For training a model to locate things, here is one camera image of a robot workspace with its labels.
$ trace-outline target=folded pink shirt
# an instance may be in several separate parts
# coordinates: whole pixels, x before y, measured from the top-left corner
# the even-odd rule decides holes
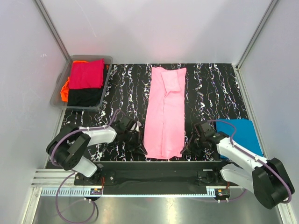
[[[182,157],[185,145],[185,75],[186,68],[152,68],[144,130],[147,157],[170,159]]]
[[[103,86],[104,59],[89,63],[73,63],[70,89],[101,88]]]

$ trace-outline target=gray storage bin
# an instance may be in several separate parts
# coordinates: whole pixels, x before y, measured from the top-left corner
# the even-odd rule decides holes
[[[72,62],[76,61],[76,60],[84,60],[84,61],[91,62],[91,61],[95,61],[95,60],[100,60],[102,58],[104,59],[105,65],[109,65],[109,69],[108,69],[107,73],[105,73],[105,72],[103,73],[104,85],[102,88],[104,88],[104,89],[103,89],[102,96],[99,99],[99,103],[96,106],[92,106],[92,107],[68,106],[67,102],[64,102],[61,100],[60,91],[61,91],[61,88],[64,86],[65,82],[67,81],[68,77],[71,75]],[[60,74],[60,76],[57,79],[57,84],[56,84],[55,90],[53,92],[53,95],[51,97],[50,104],[52,106],[59,107],[62,109],[68,108],[68,109],[72,109],[75,111],[85,111],[85,110],[94,110],[94,111],[97,110],[98,111],[102,105],[103,98],[106,93],[107,83],[109,80],[110,71],[111,71],[111,67],[112,67],[112,62],[113,62],[113,59],[110,56],[101,56],[101,55],[73,55],[73,56],[71,56],[70,60],[66,62],[62,73]]]

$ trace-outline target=black marble table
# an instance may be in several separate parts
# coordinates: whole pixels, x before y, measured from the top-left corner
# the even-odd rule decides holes
[[[107,92],[99,112],[66,110],[62,127],[70,122],[78,126],[107,124],[116,109],[142,124],[142,132],[150,94],[151,68],[167,70],[187,68],[185,86],[185,141],[191,136],[192,127],[203,119],[247,119],[239,85],[231,64],[114,64],[108,81]],[[184,155],[170,161],[212,160],[209,150],[204,156]],[[86,151],[93,161],[157,161],[143,155],[127,152],[125,143],[98,144]]]

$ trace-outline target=red cloth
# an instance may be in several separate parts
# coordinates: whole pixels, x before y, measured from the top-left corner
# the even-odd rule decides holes
[[[70,89],[101,88],[103,86],[104,59],[89,63],[73,63]]]

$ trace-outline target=white panel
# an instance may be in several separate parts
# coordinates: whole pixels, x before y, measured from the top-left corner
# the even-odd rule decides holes
[[[266,152],[283,163],[297,193],[292,208],[299,220],[299,1],[279,2],[241,73]]]
[[[70,55],[237,63],[271,0],[43,0]]]
[[[16,224],[60,114],[49,101],[65,61],[31,0],[1,0],[0,30],[0,219]]]

